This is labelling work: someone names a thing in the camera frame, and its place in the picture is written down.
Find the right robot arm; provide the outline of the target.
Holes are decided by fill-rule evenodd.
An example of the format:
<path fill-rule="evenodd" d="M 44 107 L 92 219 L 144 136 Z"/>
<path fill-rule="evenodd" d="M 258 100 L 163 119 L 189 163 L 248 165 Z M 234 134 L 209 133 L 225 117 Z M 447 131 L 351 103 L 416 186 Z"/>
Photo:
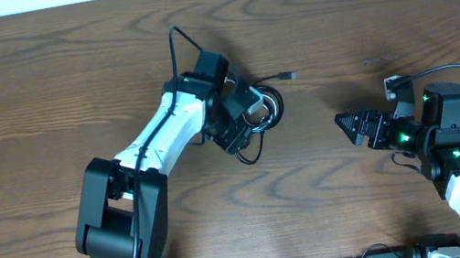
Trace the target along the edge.
<path fill-rule="evenodd" d="M 424 87 L 419 122 L 409 114 L 376 110 L 338 113 L 334 121 L 354 145 L 368 138 L 369 148 L 418 158 L 418 173 L 433 183 L 441 199 L 460 216 L 460 84 Z"/>

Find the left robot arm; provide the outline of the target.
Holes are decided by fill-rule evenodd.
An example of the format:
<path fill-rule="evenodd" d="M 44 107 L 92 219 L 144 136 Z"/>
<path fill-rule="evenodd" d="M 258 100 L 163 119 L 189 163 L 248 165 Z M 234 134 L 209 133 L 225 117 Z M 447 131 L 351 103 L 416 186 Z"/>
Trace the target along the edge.
<path fill-rule="evenodd" d="M 246 146 L 248 113 L 263 97 L 243 81 L 223 96 L 230 65 L 203 50 L 192 71 L 165 83 L 160 107 L 138 137 L 112 160 L 87 165 L 75 246 L 90 258 L 162 258 L 167 178 L 191 138 L 204 134 L 227 154 Z"/>

